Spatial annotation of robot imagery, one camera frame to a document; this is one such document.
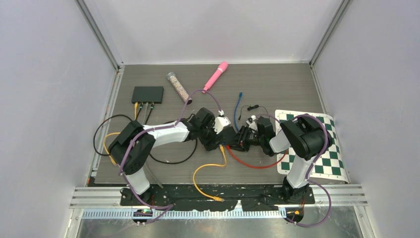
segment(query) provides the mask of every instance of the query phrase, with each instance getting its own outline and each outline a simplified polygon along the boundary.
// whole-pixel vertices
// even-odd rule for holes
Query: black cable
[[[244,106],[242,106],[242,107],[241,107],[241,112],[240,112],[240,114],[239,114],[238,120],[240,120],[240,119],[241,119],[241,116],[242,116],[242,109],[243,109],[244,107],[248,107],[248,108],[247,108],[247,109],[248,109],[248,111],[250,111],[250,110],[254,110],[254,109],[257,109],[257,108],[264,108],[264,109],[265,109],[265,112],[267,112],[267,114],[268,114],[268,110],[267,110],[267,108],[265,108],[265,107],[263,107],[263,106],[259,106],[259,105],[254,105],[254,106],[251,106],[251,105],[244,105]]]
[[[103,126],[105,124],[105,122],[111,120],[112,118],[116,118],[116,117],[125,117],[127,119],[129,119],[130,121],[133,121],[129,116],[123,115],[123,114],[118,114],[118,115],[113,115],[109,118],[107,118],[106,120],[104,120],[99,126],[98,129],[96,129],[95,134],[93,135],[93,149],[95,150],[95,152],[99,155],[102,156],[108,156],[109,154],[102,154],[100,153],[97,149],[96,149],[96,145],[95,145],[95,140],[96,140],[96,134],[98,133],[99,129],[101,128],[101,126]]]
[[[239,117],[238,117],[238,120],[241,120],[241,116],[242,116],[242,109],[244,108],[244,107],[250,107],[251,105],[244,105],[244,106],[242,106],[241,107],[241,113],[239,114]]]
[[[178,164],[184,163],[185,161],[189,160],[189,159],[190,159],[190,158],[194,155],[194,153],[196,152],[196,149],[197,149],[197,144],[198,144],[198,141],[197,141],[197,139],[196,139],[196,145],[194,146],[194,150],[193,150],[193,152],[191,153],[191,155],[190,155],[190,156],[188,156],[185,160],[182,160],[182,161],[179,161],[179,162],[166,162],[166,161],[160,161],[160,160],[156,159],[155,157],[153,157],[153,155],[152,155],[152,154],[150,154],[150,157],[151,157],[151,159],[152,159],[152,160],[154,160],[154,161],[156,161],[156,162],[158,162],[158,163],[161,163],[161,164],[167,164],[167,165],[178,165]]]
[[[260,108],[264,108],[265,109],[265,112],[267,113],[267,115],[268,115],[268,110],[267,110],[267,108],[265,108],[265,107],[263,107],[263,106],[259,106]]]
[[[152,114],[152,111],[153,111],[153,108],[155,107],[155,103],[152,103],[152,105],[150,106],[150,112],[149,112],[149,114],[147,115],[147,119],[146,119],[146,121],[145,121],[145,125],[147,125],[147,122],[149,121],[149,117],[150,117],[150,114]]]
[[[271,196],[269,196],[269,195],[267,195],[267,194],[264,194],[264,193],[261,193],[261,195],[262,195],[262,196],[264,196],[264,197],[266,197],[266,198],[271,198],[271,199],[273,199],[274,201],[280,201],[280,199],[277,199],[277,198],[271,197]]]
[[[195,116],[195,114],[194,113],[191,113],[191,115],[187,118],[187,120],[190,120],[193,116]],[[168,123],[171,123],[171,122],[174,122],[174,120],[165,122],[164,124],[168,124]],[[189,160],[194,155],[194,153],[196,152],[196,149],[197,149],[197,144],[198,144],[198,142],[196,140],[196,145],[194,146],[194,150],[191,153],[191,155],[188,156],[185,160],[182,160],[182,161],[179,161],[179,162],[165,162],[165,161],[160,161],[160,160],[156,159],[155,157],[153,157],[152,154],[149,154],[149,155],[152,158],[152,160],[154,160],[156,162],[159,162],[159,163],[162,163],[162,164],[167,164],[167,165],[178,165],[178,164],[184,163],[185,161]]]
[[[139,112],[136,115],[136,120],[139,119],[139,115],[140,115],[140,112],[142,111],[142,108],[143,108],[143,103],[140,104],[140,109],[139,109]]]

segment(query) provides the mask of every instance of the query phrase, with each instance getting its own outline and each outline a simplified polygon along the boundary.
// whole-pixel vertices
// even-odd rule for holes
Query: wood grain surface
[[[124,69],[113,114],[126,114],[134,117],[134,106],[131,97],[135,86],[163,86],[163,103],[155,105],[149,125],[157,125],[169,120],[178,119],[183,101],[173,86],[166,79],[169,72],[174,72],[189,93],[202,89],[211,77],[217,65],[213,64],[183,64],[183,65],[128,65]],[[270,114],[276,109],[302,112],[322,113],[321,104],[316,92],[314,80],[308,64],[231,64],[227,71],[218,79],[210,92],[220,101],[225,115],[233,122],[233,110],[238,100],[239,92],[243,92],[243,105],[264,106]],[[200,108],[206,107],[217,114],[217,105],[209,96],[197,93],[192,104],[188,105],[184,114],[187,118]],[[142,123],[145,110],[139,116]],[[253,114],[264,113],[263,108],[253,111],[242,111],[239,126]],[[119,132],[127,125],[127,119],[111,120],[109,133]],[[163,161],[180,161],[193,150],[194,142],[166,144],[153,149],[152,154]],[[275,157],[268,157],[260,147],[252,147],[249,152],[235,152],[243,161],[256,166],[269,165],[275,162]],[[197,173],[198,183],[282,183],[283,175],[277,172],[277,167],[264,170],[247,168],[234,160],[227,152],[225,168],[207,167]],[[206,163],[222,163],[219,149],[206,151],[199,143],[194,156],[179,165],[165,165],[147,160],[152,172],[162,183],[192,183],[192,174],[200,165]],[[109,158],[102,157],[96,176],[96,183],[124,183],[117,175],[118,168],[112,165]],[[147,174],[151,183],[154,180]]]

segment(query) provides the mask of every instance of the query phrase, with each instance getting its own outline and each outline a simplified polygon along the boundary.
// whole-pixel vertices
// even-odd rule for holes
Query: red cable
[[[245,163],[245,162],[243,162],[242,160],[240,160],[238,157],[236,157],[233,153],[232,153],[232,151],[230,150],[230,146],[226,146],[226,148],[227,148],[227,151],[229,151],[229,154],[235,159],[235,160],[237,160],[239,163],[241,163],[241,164],[243,164],[243,165],[245,165],[245,166],[247,166],[247,167],[250,167],[250,168],[253,168],[253,169],[266,169],[266,168],[270,168],[270,167],[273,167],[273,166],[275,166],[275,165],[277,165],[278,163],[280,163],[282,160],[283,160],[283,158],[286,156],[286,154],[287,154],[287,152],[288,152],[288,150],[286,150],[286,152],[284,152],[284,154],[283,154],[283,156],[280,158],[280,160],[278,160],[277,162],[275,162],[274,164],[271,164],[271,165],[267,165],[267,166],[253,166],[253,165],[249,165],[249,164],[247,164],[247,163]]]

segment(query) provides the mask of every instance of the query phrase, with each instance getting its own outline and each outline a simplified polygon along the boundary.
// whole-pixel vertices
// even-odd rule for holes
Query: checkered mat
[[[275,111],[275,117],[281,122],[290,120],[293,117],[301,114],[309,114],[318,118],[322,123],[324,123],[325,128],[331,134],[334,141],[333,144],[327,149],[327,151],[321,156],[321,158],[319,158],[315,163],[315,168],[311,174],[311,177],[349,182],[347,173],[344,169],[343,160],[341,159],[340,155],[340,145],[338,144],[337,140],[334,119],[331,116],[318,113],[305,113],[284,110]],[[280,125],[278,123],[276,123],[276,131],[277,133],[280,131]],[[281,156],[282,155],[277,155],[277,161],[280,160]],[[290,148],[284,159],[277,164],[277,171],[282,175],[288,174],[292,168],[295,156],[295,151]]]

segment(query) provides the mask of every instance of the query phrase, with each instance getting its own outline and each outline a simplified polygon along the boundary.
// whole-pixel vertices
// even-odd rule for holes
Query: white wall
[[[419,237],[420,1],[353,1],[315,69],[383,237]]]
[[[0,11],[0,237],[57,238],[114,71],[74,1]]]
[[[340,0],[88,0],[124,64],[309,62]]]

